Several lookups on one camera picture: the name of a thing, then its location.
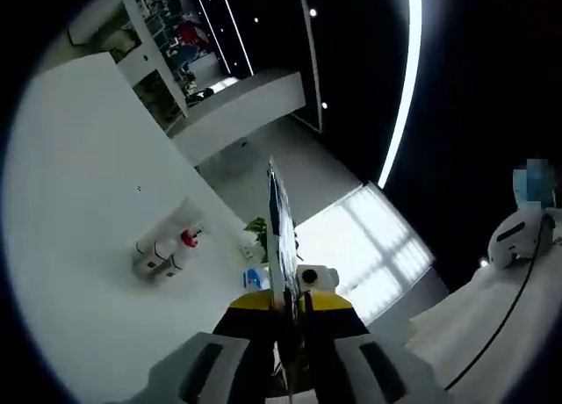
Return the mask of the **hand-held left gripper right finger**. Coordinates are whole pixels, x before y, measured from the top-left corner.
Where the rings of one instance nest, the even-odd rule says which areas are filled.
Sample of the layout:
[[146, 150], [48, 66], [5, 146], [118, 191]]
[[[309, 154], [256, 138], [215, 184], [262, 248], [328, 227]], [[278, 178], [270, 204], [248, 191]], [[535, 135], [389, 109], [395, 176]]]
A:
[[371, 333], [343, 297], [301, 298], [304, 350], [319, 403], [440, 403], [442, 388], [422, 359]]

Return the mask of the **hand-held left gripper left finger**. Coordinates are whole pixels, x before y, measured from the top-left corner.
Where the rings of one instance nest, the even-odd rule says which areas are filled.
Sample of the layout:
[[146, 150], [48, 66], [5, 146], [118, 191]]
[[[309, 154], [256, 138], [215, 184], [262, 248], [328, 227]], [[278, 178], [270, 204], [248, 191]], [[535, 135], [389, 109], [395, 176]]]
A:
[[269, 290], [243, 294], [211, 333], [198, 332], [150, 370], [147, 402], [265, 402], [278, 328]]

